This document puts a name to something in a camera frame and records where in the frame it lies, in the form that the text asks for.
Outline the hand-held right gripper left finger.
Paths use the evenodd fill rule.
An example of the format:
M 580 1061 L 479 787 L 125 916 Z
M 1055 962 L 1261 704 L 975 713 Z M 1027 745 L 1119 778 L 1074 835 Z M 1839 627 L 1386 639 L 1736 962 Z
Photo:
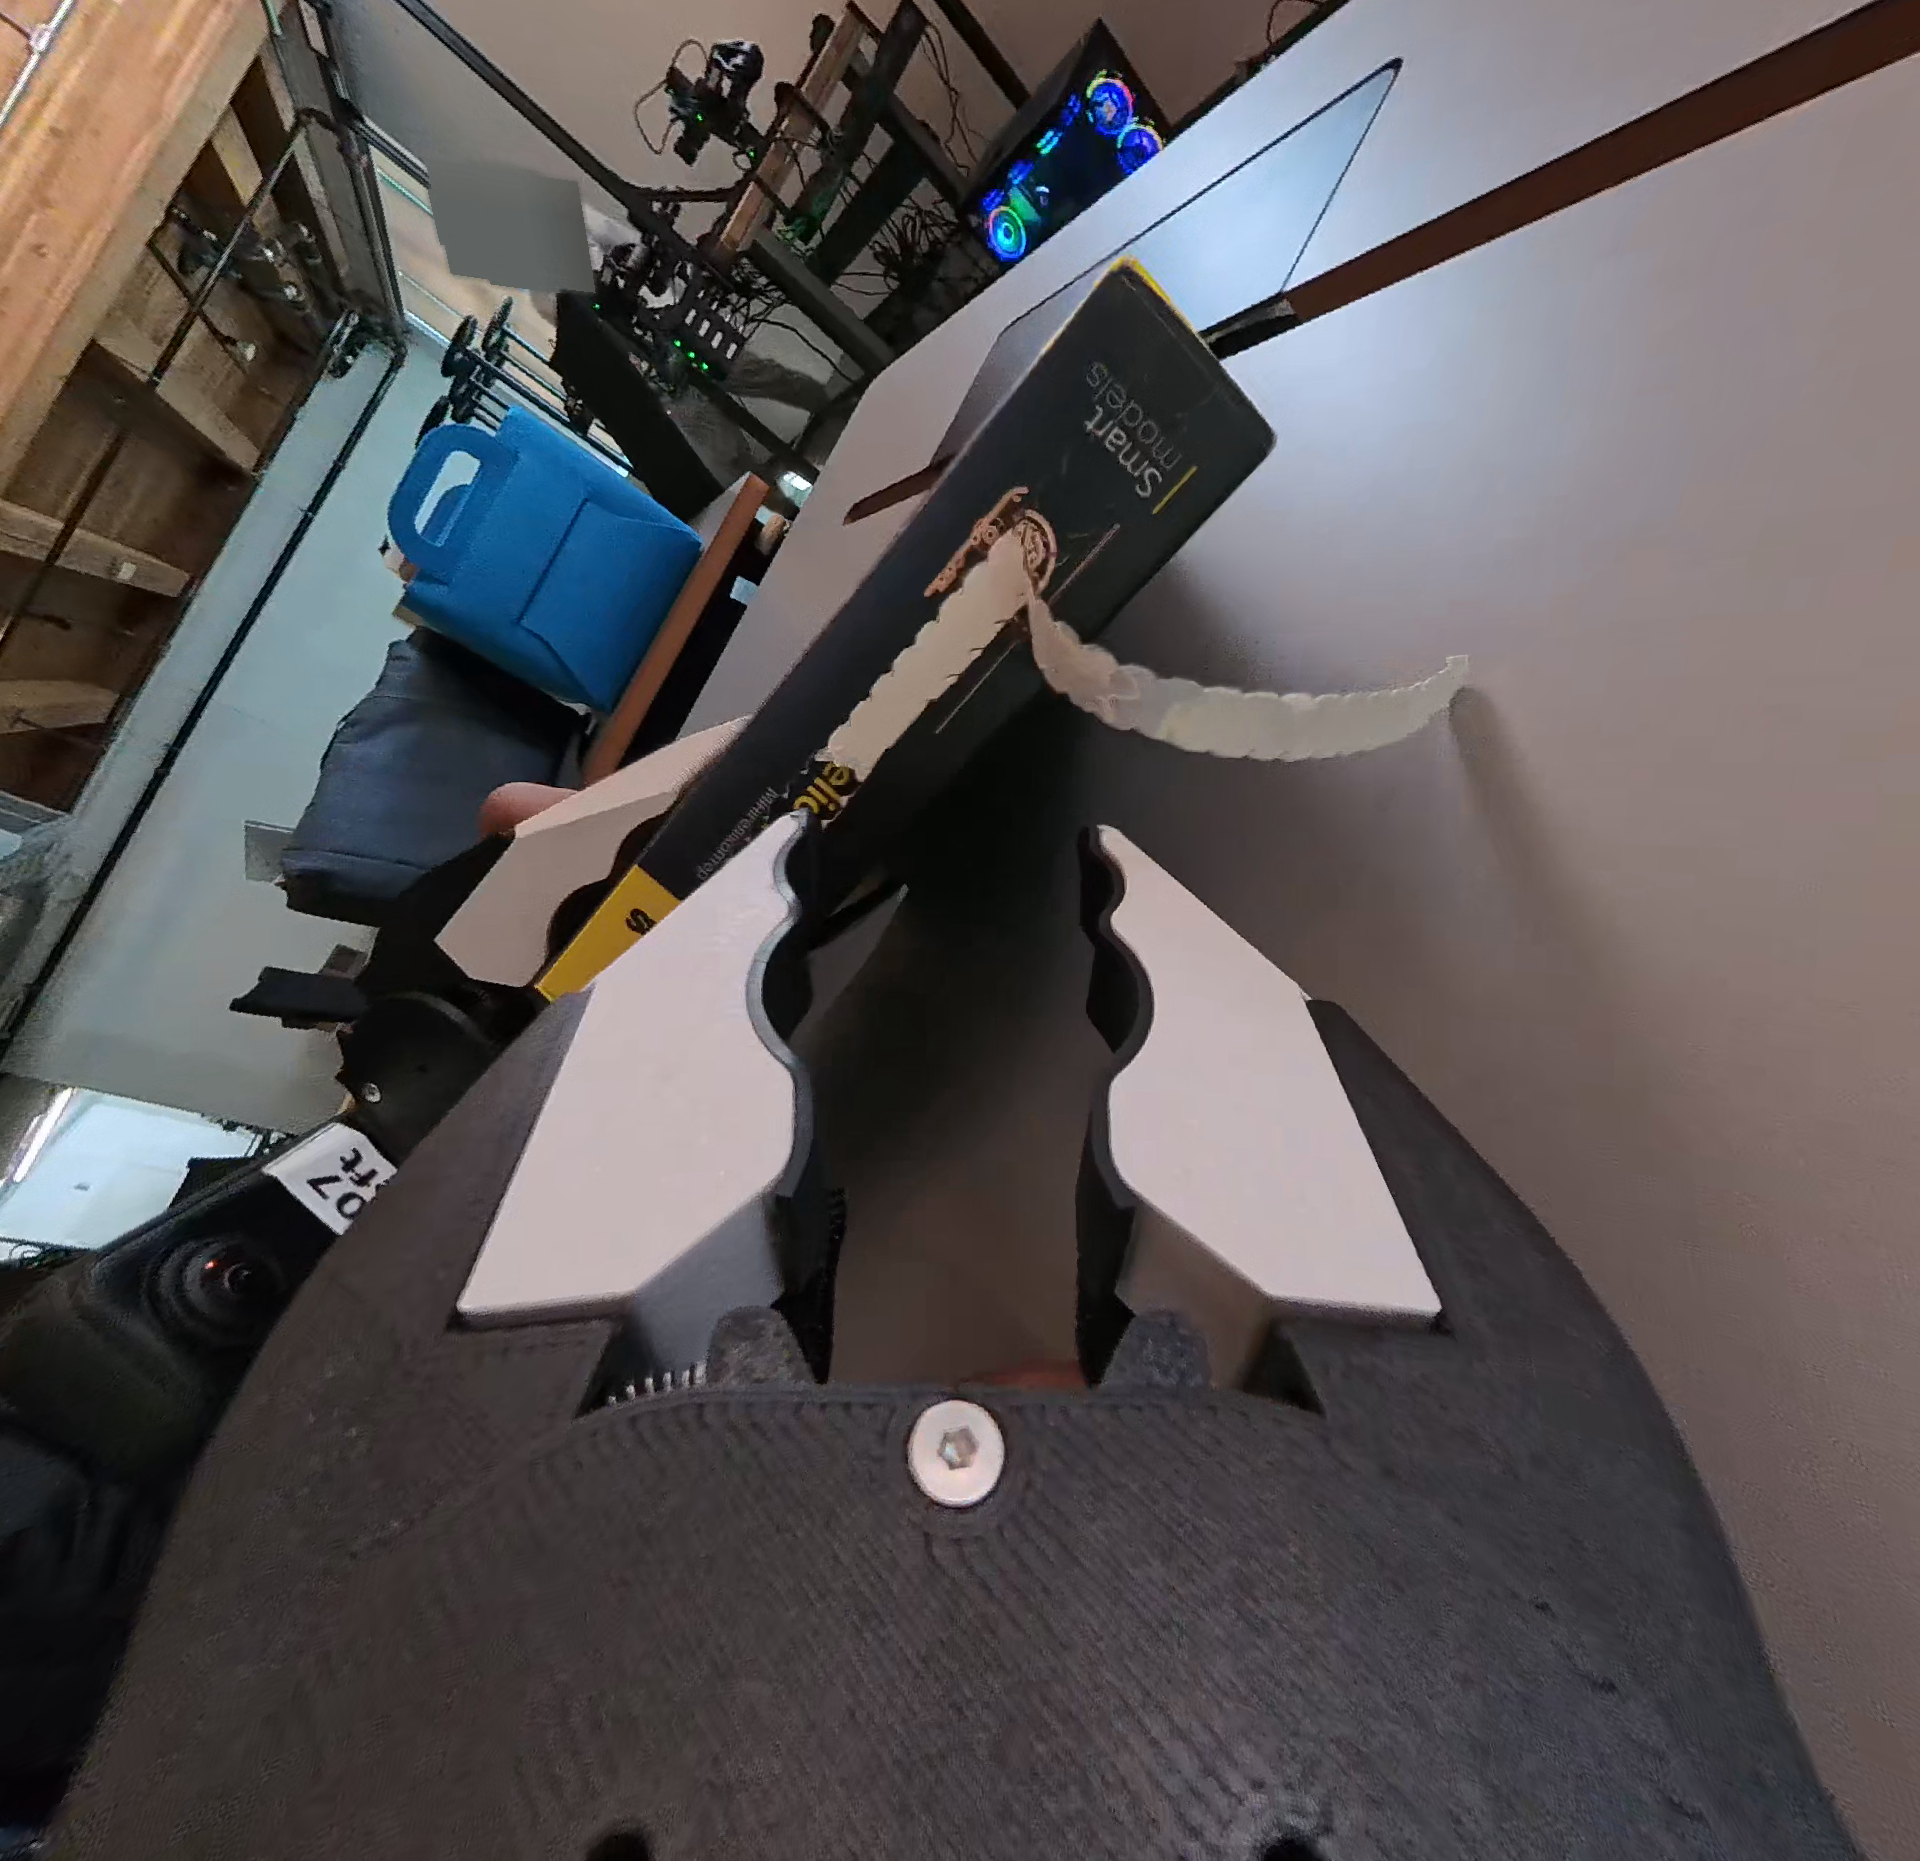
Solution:
M 464 1330 L 612 1320 L 643 1381 L 776 1310 L 829 1381 L 842 1192 L 809 1072 L 814 820 L 783 815 L 618 955 L 453 1295 Z

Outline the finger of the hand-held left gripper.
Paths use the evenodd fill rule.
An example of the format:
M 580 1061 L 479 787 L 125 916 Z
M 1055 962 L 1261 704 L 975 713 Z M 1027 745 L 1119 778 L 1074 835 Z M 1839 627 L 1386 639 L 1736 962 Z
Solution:
M 518 820 L 509 843 L 494 843 L 494 865 L 447 910 L 434 950 L 469 979 L 532 979 L 612 893 L 622 843 L 658 829 L 675 799 L 741 740 L 741 724 L 744 719 L 686 733 Z

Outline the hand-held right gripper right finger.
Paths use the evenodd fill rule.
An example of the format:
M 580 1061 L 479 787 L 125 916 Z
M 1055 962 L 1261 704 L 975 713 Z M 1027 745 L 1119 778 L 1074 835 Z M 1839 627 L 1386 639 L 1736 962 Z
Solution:
M 1082 843 L 1082 923 L 1108 1048 L 1074 1186 L 1088 1381 L 1140 1314 L 1247 1393 L 1313 1393 L 1292 1320 L 1441 1330 L 1313 994 L 1108 820 Z

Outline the cardboard tear strip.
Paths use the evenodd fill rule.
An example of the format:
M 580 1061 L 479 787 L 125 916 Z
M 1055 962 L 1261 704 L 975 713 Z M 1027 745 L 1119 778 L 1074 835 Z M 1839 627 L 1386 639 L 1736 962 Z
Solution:
M 1074 636 L 1040 585 L 1047 571 L 1027 562 L 1018 537 L 949 558 L 924 588 L 924 627 L 795 773 L 776 815 L 854 829 L 847 815 L 878 820 L 878 806 L 921 806 L 1040 695 L 1167 754 L 1224 762 L 1320 762 L 1416 740 L 1471 681 L 1471 662 L 1454 652 L 1441 677 L 1372 695 L 1201 687 Z

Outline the black yellow cardboard box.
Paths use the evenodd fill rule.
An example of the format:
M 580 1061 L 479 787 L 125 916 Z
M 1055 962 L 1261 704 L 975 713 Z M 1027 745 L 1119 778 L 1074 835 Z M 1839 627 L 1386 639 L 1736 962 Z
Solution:
M 994 380 L 772 700 L 675 778 L 649 762 L 660 787 L 544 938 L 544 1000 L 602 976 L 776 820 L 803 820 L 814 900 L 847 903 L 1040 700 L 1040 624 L 1098 636 L 1270 448 L 1140 261 L 1074 289 Z

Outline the black desk mat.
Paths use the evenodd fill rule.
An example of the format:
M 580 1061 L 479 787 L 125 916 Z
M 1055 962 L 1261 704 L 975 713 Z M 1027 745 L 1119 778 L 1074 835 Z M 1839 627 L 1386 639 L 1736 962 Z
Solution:
M 987 421 L 987 410 L 1018 386 L 1018 374 L 1108 261 L 1140 261 L 1140 277 L 1189 316 L 1196 333 L 1277 301 L 1399 69 L 1408 60 L 1386 60 L 1282 135 L 1224 162 L 1189 201 L 1140 221 L 1130 240 L 1090 241 L 1047 294 L 1027 289 L 1018 301 L 1011 301 L 1005 289 L 987 289 L 994 341 L 975 362 L 971 386 L 954 386 L 944 438 L 911 473 L 864 486 L 842 519 L 860 525 L 932 494 L 949 454 Z

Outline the grey upholstered seat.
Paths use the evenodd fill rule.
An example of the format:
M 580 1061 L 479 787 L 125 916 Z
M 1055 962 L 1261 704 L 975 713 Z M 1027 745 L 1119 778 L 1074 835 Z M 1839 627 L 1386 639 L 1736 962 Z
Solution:
M 424 871 L 479 843 L 503 780 L 580 787 L 586 733 L 580 704 L 408 627 L 319 754 L 276 871 L 287 910 L 384 923 Z

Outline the wood edged side table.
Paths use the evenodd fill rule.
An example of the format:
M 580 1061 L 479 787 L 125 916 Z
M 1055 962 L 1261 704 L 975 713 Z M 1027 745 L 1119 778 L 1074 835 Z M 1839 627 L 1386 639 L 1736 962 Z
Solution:
M 692 700 L 708 695 L 729 627 L 759 606 L 759 585 L 783 546 L 783 486 L 767 473 L 741 473 L 700 519 L 700 558 L 665 606 L 639 681 L 622 687 L 618 713 L 586 745 L 586 780 L 675 745 Z

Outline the blue felt bag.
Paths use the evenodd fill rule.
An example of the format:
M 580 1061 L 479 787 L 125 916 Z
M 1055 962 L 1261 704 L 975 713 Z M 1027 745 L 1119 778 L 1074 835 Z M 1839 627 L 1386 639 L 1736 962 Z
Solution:
M 415 627 L 586 713 L 618 713 L 700 562 L 686 519 L 532 410 L 424 433 L 384 537 Z

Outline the black equipment rack green lights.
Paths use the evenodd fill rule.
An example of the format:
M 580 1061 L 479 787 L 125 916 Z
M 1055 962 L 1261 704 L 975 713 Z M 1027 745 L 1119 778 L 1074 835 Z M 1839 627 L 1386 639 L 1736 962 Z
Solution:
M 789 448 L 749 402 L 814 417 L 829 386 L 749 362 L 729 326 L 729 289 L 622 221 L 594 209 L 594 289 L 555 294 L 555 374 L 580 433 L 602 433 L 649 503 L 692 519 L 741 473 L 814 486 L 814 460 Z

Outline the wood topped metal rack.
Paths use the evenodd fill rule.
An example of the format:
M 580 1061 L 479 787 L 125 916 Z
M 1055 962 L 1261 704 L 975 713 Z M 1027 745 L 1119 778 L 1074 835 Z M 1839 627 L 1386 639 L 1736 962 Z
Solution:
M 834 380 L 871 380 L 987 282 L 954 209 L 981 135 L 921 0 L 892 18 L 822 10 L 809 67 L 783 81 L 749 36 L 686 36 L 639 105 L 649 109 L 658 154 L 723 154 L 729 178 L 643 185 L 622 226 L 729 289 L 744 350 L 789 333 Z

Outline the computer case with colourful fans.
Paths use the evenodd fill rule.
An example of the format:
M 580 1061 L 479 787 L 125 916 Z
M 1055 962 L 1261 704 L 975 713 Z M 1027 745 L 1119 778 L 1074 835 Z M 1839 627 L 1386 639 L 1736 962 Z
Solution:
M 962 226 L 994 269 L 1031 258 L 1088 204 L 1119 190 L 1167 143 L 1167 114 L 1119 30 L 1090 18 L 1040 77 L 1012 119 L 981 147 L 962 185 Z

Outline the wooden shelving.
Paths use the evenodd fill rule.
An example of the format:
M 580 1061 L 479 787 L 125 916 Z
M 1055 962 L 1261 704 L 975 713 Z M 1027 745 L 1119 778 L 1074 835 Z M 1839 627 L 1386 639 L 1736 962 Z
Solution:
M 0 787 L 68 815 L 299 402 L 396 341 L 319 0 L 6 0 Z

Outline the black metal pole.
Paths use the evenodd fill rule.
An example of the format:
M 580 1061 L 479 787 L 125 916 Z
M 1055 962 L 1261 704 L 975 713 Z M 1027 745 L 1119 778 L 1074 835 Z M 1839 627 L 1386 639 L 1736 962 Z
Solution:
M 981 67 L 981 77 L 1011 95 L 1011 109 L 1027 105 L 1018 69 L 1011 67 L 1011 49 L 987 36 L 987 27 L 971 10 L 971 0 L 932 0 L 949 30 L 962 36 L 962 49 Z

